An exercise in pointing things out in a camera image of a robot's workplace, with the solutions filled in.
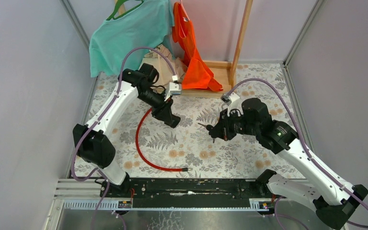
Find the red cable lock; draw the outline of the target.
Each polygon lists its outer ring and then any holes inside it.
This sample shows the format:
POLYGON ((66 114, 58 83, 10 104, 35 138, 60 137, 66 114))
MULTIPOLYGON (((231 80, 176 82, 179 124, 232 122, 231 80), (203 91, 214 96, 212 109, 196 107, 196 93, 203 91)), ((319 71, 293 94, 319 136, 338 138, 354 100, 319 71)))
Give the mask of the red cable lock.
POLYGON ((136 129, 136 133, 135 133, 135 145, 136 145, 136 149, 137 149, 137 152, 140 156, 140 158, 150 167, 154 168, 154 169, 157 169, 157 170, 160 170, 160 171, 165 171, 165 172, 189 172, 189 171, 192 171, 193 169, 192 168, 189 168, 189 167, 184 167, 184 168, 166 168, 166 167, 161 167, 161 166, 158 166, 156 164, 153 164, 152 162, 150 162, 142 153, 141 149, 140 149, 140 144, 139 144, 139 133, 140 133, 140 129, 141 129, 141 126, 144 122, 144 120, 146 119, 146 117, 151 113, 152 109, 150 108, 145 114, 144 116, 142 117, 142 119, 140 120, 139 124, 138 124, 138 127, 136 129))

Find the black headed key bunch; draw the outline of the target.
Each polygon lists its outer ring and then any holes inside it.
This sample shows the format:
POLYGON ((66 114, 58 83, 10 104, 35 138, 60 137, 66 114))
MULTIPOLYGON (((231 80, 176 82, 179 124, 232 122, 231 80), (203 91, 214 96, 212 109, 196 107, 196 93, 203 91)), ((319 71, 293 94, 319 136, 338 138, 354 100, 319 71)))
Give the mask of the black headed key bunch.
POLYGON ((207 124, 202 124, 202 123, 197 123, 197 124, 204 127, 208 131, 208 135, 212 138, 212 143, 215 143, 215 138, 213 138, 209 133, 214 127, 212 125, 207 125, 207 124))

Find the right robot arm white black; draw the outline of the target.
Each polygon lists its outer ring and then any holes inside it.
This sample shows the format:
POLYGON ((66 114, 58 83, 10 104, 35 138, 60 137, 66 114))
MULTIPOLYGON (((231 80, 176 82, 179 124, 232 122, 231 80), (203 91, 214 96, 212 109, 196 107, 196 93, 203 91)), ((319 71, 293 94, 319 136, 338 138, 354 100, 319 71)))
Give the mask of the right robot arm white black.
POLYGON ((218 122, 207 125, 213 139, 232 140, 237 134, 254 136, 264 148, 292 164, 310 182, 296 183, 273 170, 265 170, 258 178, 259 196, 272 193, 292 199, 315 212, 328 227, 340 230, 353 215, 368 189, 346 181, 309 148, 301 143, 297 132, 287 123, 273 120, 267 105, 260 99, 242 102, 241 109, 230 105, 220 112, 218 122))

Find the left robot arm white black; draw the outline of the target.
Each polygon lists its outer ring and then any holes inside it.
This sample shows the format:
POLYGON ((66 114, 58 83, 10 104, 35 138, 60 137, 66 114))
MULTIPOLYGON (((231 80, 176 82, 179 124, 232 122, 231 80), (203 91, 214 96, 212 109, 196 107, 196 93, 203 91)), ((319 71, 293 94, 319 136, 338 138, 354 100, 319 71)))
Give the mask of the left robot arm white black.
POLYGON ((182 90, 178 77, 173 75, 165 92, 158 93, 152 88, 158 75, 158 71, 146 63, 138 70, 123 70, 121 81, 103 107, 86 124, 77 124, 73 129, 76 155, 98 168, 112 183, 111 191, 118 197, 127 195, 130 185, 125 181, 127 173, 119 166, 115 147, 108 137, 125 110, 140 99, 151 106, 152 116, 165 125, 175 128, 181 120, 171 109, 172 96, 180 95, 182 90))

